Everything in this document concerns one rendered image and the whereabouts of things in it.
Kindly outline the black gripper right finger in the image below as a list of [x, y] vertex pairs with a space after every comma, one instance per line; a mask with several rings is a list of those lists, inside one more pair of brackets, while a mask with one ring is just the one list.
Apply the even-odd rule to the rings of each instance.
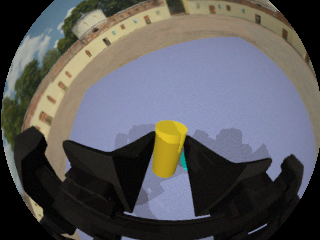
[[271, 167], [271, 157], [263, 160], [231, 163], [224, 157], [217, 155], [200, 141], [187, 135], [183, 144], [185, 165], [191, 187], [193, 209], [195, 216], [211, 215], [208, 209], [215, 207], [224, 196], [227, 196], [240, 180], [259, 173], [267, 173]]

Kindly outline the cyan flat circle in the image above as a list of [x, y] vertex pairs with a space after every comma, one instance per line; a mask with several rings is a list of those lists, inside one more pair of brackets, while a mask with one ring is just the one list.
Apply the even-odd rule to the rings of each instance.
[[181, 160], [181, 164], [183, 164], [183, 168], [185, 169], [185, 171], [188, 171], [188, 169], [187, 169], [187, 165], [185, 165], [185, 163], [187, 163], [187, 161], [185, 161], [184, 152], [183, 152], [183, 153], [181, 153], [180, 160]]

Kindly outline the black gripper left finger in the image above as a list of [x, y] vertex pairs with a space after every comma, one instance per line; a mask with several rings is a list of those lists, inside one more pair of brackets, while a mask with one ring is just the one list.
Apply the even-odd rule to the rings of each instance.
[[152, 159], [153, 144], [155, 131], [111, 152], [85, 147], [72, 140], [63, 140], [63, 149], [72, 167], [76, 165], [89, 175], [111, 181], [125, 207], [124, 212], [132, 213]]

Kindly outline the yellow cylinder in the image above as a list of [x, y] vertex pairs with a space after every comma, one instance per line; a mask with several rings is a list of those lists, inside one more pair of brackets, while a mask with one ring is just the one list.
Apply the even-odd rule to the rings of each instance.
[[187, 125], [179, 121], [157, 121], [152, 165], [155, 175], [171, 177], [175, 173], [187, 133]]

